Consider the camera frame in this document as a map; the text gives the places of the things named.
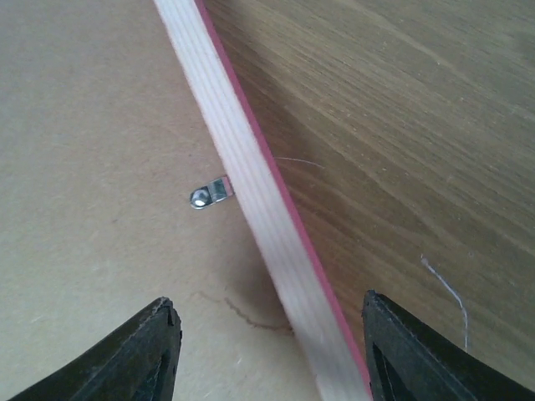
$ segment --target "plywood edge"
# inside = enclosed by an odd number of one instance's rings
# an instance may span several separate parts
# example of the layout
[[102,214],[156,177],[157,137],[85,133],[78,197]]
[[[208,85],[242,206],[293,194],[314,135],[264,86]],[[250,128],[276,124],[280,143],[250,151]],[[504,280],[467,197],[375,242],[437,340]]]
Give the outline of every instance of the plywood edge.
[[155,4],[322,398],[369,399],[364,360],[207,10]]

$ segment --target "wooden board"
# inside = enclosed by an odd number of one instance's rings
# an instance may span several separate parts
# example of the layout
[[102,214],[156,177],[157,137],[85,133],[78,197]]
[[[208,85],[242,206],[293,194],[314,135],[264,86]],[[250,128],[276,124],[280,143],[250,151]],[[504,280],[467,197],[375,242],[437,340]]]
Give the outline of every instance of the wooden board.
[[532,3],[207,6],[361,345],[374,288],[535,388]]
[[0,4],[0,398],[154,298],[176,399],[318,399],[152,1]]

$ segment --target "wood grain surface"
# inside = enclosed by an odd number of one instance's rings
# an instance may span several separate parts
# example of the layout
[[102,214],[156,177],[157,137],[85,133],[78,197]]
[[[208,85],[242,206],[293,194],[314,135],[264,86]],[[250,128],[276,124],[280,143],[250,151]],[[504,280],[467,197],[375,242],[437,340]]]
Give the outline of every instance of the wood grain surface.
[[532,2],[207,6],[360,346],[374,288],[464,347],[432,267],[467,351],[535,388]]

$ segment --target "red edge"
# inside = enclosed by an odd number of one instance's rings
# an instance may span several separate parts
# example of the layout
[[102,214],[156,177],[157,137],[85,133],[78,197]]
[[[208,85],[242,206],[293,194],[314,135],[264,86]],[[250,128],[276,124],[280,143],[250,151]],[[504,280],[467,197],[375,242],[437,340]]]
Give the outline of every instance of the red edge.
[[336,320],[338,321],[338,325],[342,330],[345,341],[348,344],[351,354],[353,355],[353,359],[359,366],[360,372],[362,373],[362,379],[364,380],[364,383],[369,383],[368,368],[366,367],[364,359],[362,358],[359,348],[357,347],[357,344],[351,333],[351,330],[349,329],[349,325],[345,320],[344,314],[342,313],[342,308],[340,307],[339,302],[336,299],[336,296],[334,295],[333,288],[330,286],[329,280],[325,275],[325,270],[323,269],[321,262],[319,261],[318,254],[313,248],[312,242],[310,241],[310,238],[308,237],[308,234],[304,228],[303,222],[301,221],[301,217],[299,217],[299,213],[293,203],[290,193],[288,192],[288,188],[286,187],[286,184],[284,184],[283,177],[281,176],[277,164],[275,163],[275,159],[273,158],[271,150],[269,149],[268,143],[264,135],[262,134],[260,125],[258,125],[257,119],[255,118],[254,113],[251,110],[251,106],[249,105],[249,102],[247,102],[247,98],[243,92],[242,86],[240,85],[236,73],[232,68],[229,58],[227,57],[227,53],[225,52],[222,42],[219,39],[219,36],[217,35],[216,29],[210,18],[208,10],[206,9],[206,6],[204,5],[204,2],[202,0],[195,0],[195,3],[197,5],[197,8],[199,9],[199,13],[201,14],[202,20],[204,21],[208,34],[210,35],[211,41],[213,42],[214,47],[216,48],[217,54],[219,55],[219,59],[222,61],[223,66],[227,71],[227,76],[232,83],[234,91],[238,99],[240,100],[240,103],[242,104],[243,111],[245,112],[249,124],[252,127],[252,131],[254,132],[255,137],[257,138],[257,142],[263,153],[264,159],[267,161],[267,165],[269,166],[269,169],[272,172],[273,178],[277,182],[278,189],[284,199],[286,208],[288,209],[288,212],[292,217],[293,224],[295,225],[299,236],[301,237],[301,242],[307,250],[308,257],[312,261],[316,276],[318,277],[319,282],[325,292],[325,295],[329,300],[330,306],[333,309],[333,313],[336,316]]

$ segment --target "black plastic part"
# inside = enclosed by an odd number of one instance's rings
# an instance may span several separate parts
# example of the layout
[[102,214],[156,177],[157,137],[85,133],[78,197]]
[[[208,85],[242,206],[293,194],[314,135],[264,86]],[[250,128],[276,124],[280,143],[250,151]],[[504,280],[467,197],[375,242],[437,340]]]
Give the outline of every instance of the black plastic part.
[[366,293],[363,318],[374,401],[535,400],[384,295]]
[[59,371],[10,401],[171,401],[181,321],[159,298]]

